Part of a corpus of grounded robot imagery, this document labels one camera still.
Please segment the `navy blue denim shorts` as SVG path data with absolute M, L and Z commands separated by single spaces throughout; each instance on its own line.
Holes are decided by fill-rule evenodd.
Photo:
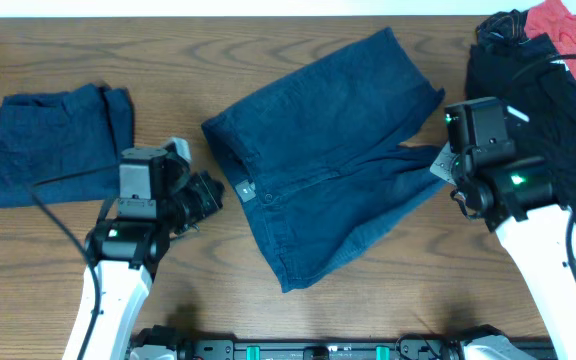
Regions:
M 441 188 L 439 148 L 409 140 L 443 99 L 385 28 L 204 122 L 283 291 L 360 257 Z

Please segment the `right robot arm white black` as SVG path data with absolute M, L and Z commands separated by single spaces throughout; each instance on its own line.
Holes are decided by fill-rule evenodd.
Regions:
M 481 219 L 519 269 L 559 359 L 576 359 L 576 221 L 546 160 L 523 155 L 530 117 L 495 97 L 445 108 L 448 141 L 432 173 Z

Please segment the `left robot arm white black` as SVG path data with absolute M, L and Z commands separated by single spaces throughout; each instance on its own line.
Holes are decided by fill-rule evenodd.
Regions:
M 88 265 L 64 358 L 193 358 L 191 341 L 173 328 L 133 332 L 171 244 L 223 206 L 223 185 L 192 172 L 191 162 L 180 138 L 122 152 L 119 194 L 103 203 L 86 236 Z

